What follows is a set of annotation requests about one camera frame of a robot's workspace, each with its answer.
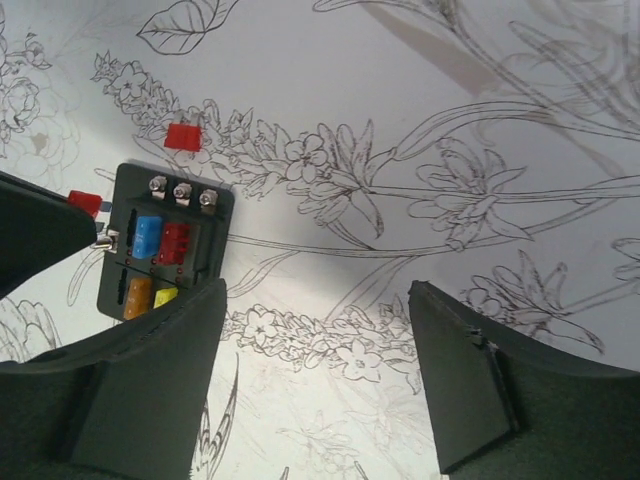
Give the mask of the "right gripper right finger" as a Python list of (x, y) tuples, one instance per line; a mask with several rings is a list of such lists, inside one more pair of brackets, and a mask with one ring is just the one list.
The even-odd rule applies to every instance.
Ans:
[(525, 336), (429, 282), (410, 320), (443, 474), (636, 474), (639, 375)]

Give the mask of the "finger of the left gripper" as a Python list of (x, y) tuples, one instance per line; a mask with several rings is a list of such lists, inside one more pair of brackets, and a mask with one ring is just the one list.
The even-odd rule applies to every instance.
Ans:
[(96, 218), (67, 196), (1, 174), (2, 297), (96, 238)]

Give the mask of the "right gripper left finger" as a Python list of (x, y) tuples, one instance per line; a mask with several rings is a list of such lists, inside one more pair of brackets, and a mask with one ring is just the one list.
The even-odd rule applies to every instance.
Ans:
[(203, 283), (133, 320), (1, 366), (5, 479), (185, 479), (226, 312)]

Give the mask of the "red blade fuse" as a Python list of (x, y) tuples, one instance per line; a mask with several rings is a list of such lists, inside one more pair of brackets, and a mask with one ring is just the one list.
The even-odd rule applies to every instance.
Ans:
[(202, 129), (199, 116), (177, 113), (169, 124), (164, 147), (187, 152), (199, 152), (202, 148)]
[(166, 223), (157, 262), (159, 265), (181, 265), (184, 262), (189, 245), (190, 226), (185, 223)]
[(79, 190), (69, 192), (67, 203), (83, 210), (92, 218), (96, 218), (100, 213), (109, 213), (112, 209), (112, 203), (104, 200), (100, 195)]

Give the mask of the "orange blade fuse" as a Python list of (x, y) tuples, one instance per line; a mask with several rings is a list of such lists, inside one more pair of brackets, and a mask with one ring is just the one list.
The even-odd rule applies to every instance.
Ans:
[(132, 320), (145, 314), (150, 309), (152, 293), (152, 279), (149, 277), (135, 277), (129, 283), (123, 319)]

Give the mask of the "blue blade fuse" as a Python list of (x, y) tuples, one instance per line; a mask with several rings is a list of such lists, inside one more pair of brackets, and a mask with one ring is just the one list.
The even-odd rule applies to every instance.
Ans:
[(132, 256), (146, 259), (155, 256), (160, 248), (163, 219), (160, 216), (139, 216), (136, 221)]

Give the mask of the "yellow blade fuse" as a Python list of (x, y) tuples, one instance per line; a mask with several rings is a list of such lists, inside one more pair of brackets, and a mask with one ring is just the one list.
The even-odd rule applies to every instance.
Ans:
[(176, 287), (162, 288), (155, 292), (153, 308), (157, 309), (177, 297), (179, 290)]

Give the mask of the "black fuse box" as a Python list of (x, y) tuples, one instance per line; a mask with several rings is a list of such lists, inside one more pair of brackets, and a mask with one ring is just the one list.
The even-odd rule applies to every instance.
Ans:
[[(116, 170), (106, 253), (97, 296), (98, 310), (116, 321), (123, 319), (130, 281), (152, 279), (149, 311), (155, 292), (176, 287), (179, 295), (197, 284), (220, 276), (234, 207), (233, 193), (210, 180), (181, 179), (166, 169), (141, 163), (123, 163)], [(160, 216), (166, 223), (191, 228), (181, 265), (159, 265), (158, 253), (136, 259), (132, 246), (139, 216)]]

